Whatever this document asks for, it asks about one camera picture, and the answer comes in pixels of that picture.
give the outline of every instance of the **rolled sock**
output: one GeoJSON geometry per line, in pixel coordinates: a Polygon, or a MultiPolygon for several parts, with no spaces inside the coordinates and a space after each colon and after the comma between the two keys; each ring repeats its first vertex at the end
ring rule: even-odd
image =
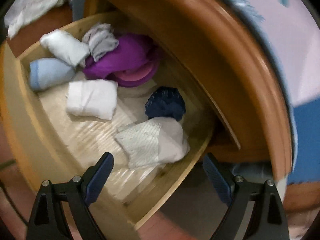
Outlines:
{"type": "Polygon", "coordinates": [[[119,44],[119,41],[112,33],[110,24],[96,24],[82,38],[82,42],[89,45],[90,54],[93,60],[97,62],[107,52],[113,51],[119,44]]]}
{"type": "Polygon", "coordinates": [[[88,80],[69,83],[68,113],[112,119],[117,105],[117,83],[109,80],[88,80]]]}
{"type": "Polygon", "coordinates": [[[74,67],[90,55],[87,44],[58,29],[43,35],[40,44],[48,48],[55,57],[74,67]]]}
{"type": "Polygon", "coordinates": [[[42,58],[30,63],[29,84],[33,91],[70,81],[76,74],[74,68],[56,58],[42,58]]]}
{"type": "Polygon", "coordinates": [[[173,118],[156,117],[120,130],[115,139],[128,156],[129,168],[174,163],[190,150],[182,126],[173,118]]]}

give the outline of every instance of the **blue fabric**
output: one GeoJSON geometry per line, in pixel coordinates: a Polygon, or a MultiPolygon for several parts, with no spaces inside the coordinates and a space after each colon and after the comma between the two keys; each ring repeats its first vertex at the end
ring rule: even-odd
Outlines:
{"type": "Polygon", "coordinates": [[[29,84],[33,91],[70,81],[76,74],[75,69],[56,58],[42,58],[30,63],[29,84]]]}
{"type": "Polygon", "coordinates": [[[186,113],[186,104],[177,88],[159,87],[145,104],[146,115],[172,117],[180,121],[186,113]]]}
{"type": "Polygon", "coordinates": [[[320,98],[296,107],[294,116],[299,135],[299,155],[288,183],[320,181],[320,98]]]}
{"type": "Polygon", "coordinates": [[[78,21],[83,18],[85,0],[72,0],[72,20],[78,21]]]}
{"type": "Polygon", "coordinates": [[[38,82],[38,61],[33,61],[30,63],[30,87],[33,91],[39,91],[40,85],[38,82]]]}

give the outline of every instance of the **wood grain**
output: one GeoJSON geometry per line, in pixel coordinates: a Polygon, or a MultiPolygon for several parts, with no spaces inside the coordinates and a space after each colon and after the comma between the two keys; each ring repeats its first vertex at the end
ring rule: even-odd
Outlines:
{"type": "Polygon", "coordinates": [[[214,135],[205,150],[205,153],[208,152],[213,153],[219,162],[226,163],[261,162],[270,159],[266,148],[241,148],[239,150],[230,139],[228,131],[219,124],[217,124],[214,135]]]}
{"type": "Polygon", "coordinates": [[[28,182],[32,189],[39,187],[41,181],[37,174],[33,171],[30,161],[23,154],[23,148],[17,138],[16,132],[12,127],[12,120],[9,114],[9,109],[5,101],[5,89],[4,89],[4,54],[6,54],[6,60],[14,61],[15,57],[11,53],[8,44],[3,42],[0,47],[0,113],[3,122],[3,127],[6,133],[7,141],[10,145],[11,152],[16,158],[18,165],[21,167],[22,174],[25,180],[28,182]]]}
{"type": "Polygon", "coordinates": [[[287,213],[304,212],[320,207],[320,182],[288,185],[283,206],[287,213]]]}

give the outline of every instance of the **floor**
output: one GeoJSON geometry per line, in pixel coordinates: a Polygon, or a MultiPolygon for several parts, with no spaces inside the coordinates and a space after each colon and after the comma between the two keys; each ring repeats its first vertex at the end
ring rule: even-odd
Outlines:
{"type": "MultiPolygon", "coordinates": [[[[243,239],[253,204],[248,203],[235,240],[243,239]]],[[[227,211],[227,205],[220,201],[204,173],[202,163],[197,163],[160,211],[198,240],[208,240],[227,211]]]]}
{"type": "MultiPolygon", "coordinates": [[[[12,39],[7,40],[15,57],[18,57],[29,46],[38,41],[43,34],[53,31],[72,22],[72,12],[65,4],[54,8],[45,16],[22,28],[12,39]]],[[[0,120],[0,180],[8,195],[22,216],[30,217],[35,194],[26,184],[7,144],[0,120]]],[[[26,226],[12,208],[3,190],[0,188],[0,217],[17,240],[25,239],[26,226]]],[[[154,214],[139,230],[142,240],[196,240],[160,211],[154,214]]],[[[81,239],[74,231],[75,239],[81,239]]]]}

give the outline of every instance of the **folded clothing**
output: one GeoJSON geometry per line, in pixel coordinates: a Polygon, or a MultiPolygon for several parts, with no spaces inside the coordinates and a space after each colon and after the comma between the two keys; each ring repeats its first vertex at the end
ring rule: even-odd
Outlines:
{"type": "Polygon", "coordinates": [[[30,63],[29,84],[33,91],[70,81],[76,71],[56,58],[41,58],[30,63]]]}
{"type": "Polygon", "coordinates": [[[159,87],[145,104],[149,119],[163,116],[180,121],[186,113],[186,104],[177,88],[159,87]]]}
{"type": "Polygon", "coordinates": [[[45,34],[40,39],[40,44],[57,58],[71,66],[77,66],[90,55],[89,46],[74,38],[70,33],[54,30],[45,34]]]}
{"type": "Polygon", "coordinates": [[[119,38],[116,49],[106,53],[98,62],[88,57],[83,72],[89,79],[106,79],[113,72],[134,71],[157,60],[157,46],[150,37],[127,33],[119,38]]]}
{"type": "Polygon", "coordinates": [[[183,129],[173,118],[156,117],[122,128],[115,135],[129,159],[129,168],[174,163],[190,150],[183,129]]]}
{"type": "Polygon", "coordinates": [[[69,83],[68,113],[112,119],[117,105],[117,83],[109,80],[87,80],[69,83]]]}
{"type": "Polygon", "coordinates": [[[90,54],[93,60],[97,62],[107,52],[113,51],[119,44],[119,41],[112,33],[110,24],[94,25],[82,38],[82,42],[89,45],[90,54]]]}

